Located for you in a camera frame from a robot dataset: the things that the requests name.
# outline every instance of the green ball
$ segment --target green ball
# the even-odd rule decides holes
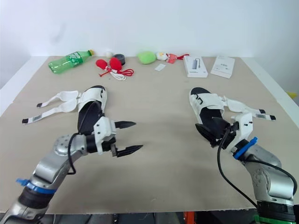
[[[150,64],[156,60],[156,55],[151,51],[144,51],[137,55],[142,64]]]

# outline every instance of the red tag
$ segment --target red tag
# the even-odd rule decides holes
[[[167,54],[168,58],[166,59],[166,62],[173,64],[176,59],[178,58],[176,55],[174,54]]]

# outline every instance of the beige tabletop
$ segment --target beige tabletop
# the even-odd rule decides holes
[[[46,61],[0,117],[0,211],[7,210],[22,191],[15,180],[30,177],[57,137],[77,131],[78,112],[55,114],[29,125],[21,120],[57,106],[59,101],[36,108],[60,91],[83,92],[93,85],[103,85],[108,91],[106,116],[137,123],[118,131],[118,148],[144,147],[121,158],[105,153],[79,159],[77,174],[66,177],[50,202],[49,213],[251,208],[223,180],[217,168],[217,149],[195,129],[197,120],[188,98],[192,87],[204,87],[275,115],[276,121],[254,119],[250,137],[257,136],[259,145],[278,156],[283,168],[299,180],[299,129],[240,58],[236,58],[232,77],[226,79],[211,74],[187,78],[179,60],[164,63],[166,67],[159,72],[154,68],[161,61],[141,65],[128,57],[124,68],[133,68],[135,74],[126,81],[108,74],[100,78],[95,57],[54,75],[47,63],[56,58]],[[210,71],[215,58],[203,60]],[[226,111],[224,118],[230,120],[232,115]],[[227,177],[254,199],[250,175],[242,164],[226,153],[221,154],[221,161]],[[297,195],[294,200],[299,203]]]

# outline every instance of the white box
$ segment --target white box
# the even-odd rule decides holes
[[[211,74],[230,78],[233,73],[235,59],[231,57],[217,56]]]
[[[191,78],[206,78],[208,72],[206,70],[204,61],[201,57],[185,56],[184,65],[187,72],[187,77]]]

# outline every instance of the plastic bottle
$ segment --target plastic bottle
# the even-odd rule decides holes
[[[89,57],[93,55],[93,50],[76,51],[63,58],[51,61],[48,66],[55,74],[60,74],[70,68],[76,67],[84,63]]]

